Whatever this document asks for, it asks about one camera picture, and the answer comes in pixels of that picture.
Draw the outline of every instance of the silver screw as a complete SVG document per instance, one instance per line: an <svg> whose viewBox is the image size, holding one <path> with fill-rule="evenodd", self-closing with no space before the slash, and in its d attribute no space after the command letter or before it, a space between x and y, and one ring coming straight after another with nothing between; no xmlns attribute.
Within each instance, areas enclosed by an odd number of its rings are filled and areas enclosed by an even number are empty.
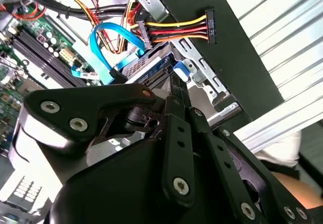
<svg viewBox="0 0 323 224"><path fill-rule="evenodd" d="M248 217L250 220L255 220L256 219L256 214L254 213L253 209L251 208L250 205L247 203L243 202L240 205L242 212L245 214L246 217Z"/></svg>
<svg viewBox="0 0 323 224"><path fill-rule="evenodd" d="M173 99L173 102L176 104L176 105L180 105L180 103L178 102L178 100L176 99Z"/></svg>
<svg viewBox="0 0 323 224"><path fill-rule="evenodd" d="M181 195L187 195L190 190L188 184L182 178L174 178L173 186Z"/></svg>
<svg viewBox="0 0 323 224"><path fill-rule="evenodd" d="M203 114L202 112L199 110L199 109L195 109L194 112L199 116L201 117Z"/></svg>
<svg viewBox="0 0 323 224"><path fill-rule="evenodd" d="M304 220L307 220L307 215L305 214L305 212L304 212L301 208L297 207L297 208L296 208L296 210L297 210L298 214L299 214L299 215L300 215Z"/></svg>
<svg viewBox="0 0 323 224"><path fill-rule="evenodd" d="M40 108L44 112L51 113L51 114L57 113L61 109L60 106L53 101L44 101L43 103L40 104Z"/></svg>
<svg viewBox="0 0 323 224"><path fill-rule="evenodd" d="M84 132L87 129L87 122L81 118L74 118L70 120L70 127L78 132Z"/></svg>
<svg viewBox="0 0 323 224"><path fill-rule="evenodd" d="M223 130L222 130L222 132L223 132L223 134L224 134L224 135L226 135L227 137L230 137L230 135L231 135L231 134L230 134L230 132L228 132L228 130L226 130L226 129L223 129Z"/></svg>
<svg viewBox="0 0 323 224"><path fill-rule="evenodd" d="M286 214L291 218L291 219L295 219L296 216L294 214L294 212L291 210L291 208L284 206L284 210L286 212Z"/></svg>

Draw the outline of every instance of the ram slot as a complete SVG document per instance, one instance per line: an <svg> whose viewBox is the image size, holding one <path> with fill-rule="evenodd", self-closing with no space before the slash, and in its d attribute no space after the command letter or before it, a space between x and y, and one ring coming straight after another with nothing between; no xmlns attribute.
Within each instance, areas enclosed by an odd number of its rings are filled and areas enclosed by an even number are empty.
<svg viewBox="0 0 323 224"><path fill-rule="evenodd" d="M73 88L74 86L66 81L60 74L58 74L55 70L48 65L45 64L43 59L39 58L36 54L34 54L28 47L26 47L22 42L17 39L13 40L13 47L19 51L22 55L28 58L31 62L41 68L48 76L55 79L57 83L59 83L64 88Z"/></svg>
<svg viewBox="0 0 323 224"><path fill-rule="evenodd" d="M70 68L55 58L46 48L44 48L35 38L33 38L27 31L22 30L20 35L17 37L18 40L22 41L27 47L29 47L55 71L61 74L67 81L76 87L85 87L86 83L82 79L78 79L72 76Z"/></svg>

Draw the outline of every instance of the white cloth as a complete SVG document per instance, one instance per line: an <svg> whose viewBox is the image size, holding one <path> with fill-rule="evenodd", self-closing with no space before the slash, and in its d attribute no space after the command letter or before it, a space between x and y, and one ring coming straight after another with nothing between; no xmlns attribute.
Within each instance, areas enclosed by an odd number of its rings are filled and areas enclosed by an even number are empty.
<svg viewBox="0 0 323 224"><path fill-rule="evenodd" d="M265 160L287 167L294 167L298 163L301 135L301 131L296 132L262 151L257 152L255 156L259 160Z"/></svg>

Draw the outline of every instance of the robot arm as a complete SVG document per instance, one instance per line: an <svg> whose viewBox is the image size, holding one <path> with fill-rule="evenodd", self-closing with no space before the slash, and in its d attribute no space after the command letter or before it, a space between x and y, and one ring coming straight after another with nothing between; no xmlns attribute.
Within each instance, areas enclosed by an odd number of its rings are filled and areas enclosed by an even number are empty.
<svg viewBox="0 0 323 224"><path fill-rule="evenodd" d="M60 184L47 221L312 223L233 134L222 127L212 132L180 80L171 88L165 99L140 84L26 97L10 158L47 166L50 181ZM90 146L135 131L145 138L86 166ZM33 145L37 160L22 153L22 144Z"/></svg>

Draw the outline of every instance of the skin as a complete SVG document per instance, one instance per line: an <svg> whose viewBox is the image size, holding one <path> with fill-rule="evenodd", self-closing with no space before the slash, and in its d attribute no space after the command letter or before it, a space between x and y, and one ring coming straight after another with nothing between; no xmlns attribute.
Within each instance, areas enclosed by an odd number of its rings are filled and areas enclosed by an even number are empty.
<svg viewBox="0 0 323 224"><path fill-rule="evenodd" d="M307 184L284 174L272 174L306 209L323 206L323 199L320 198Z"/></svg>

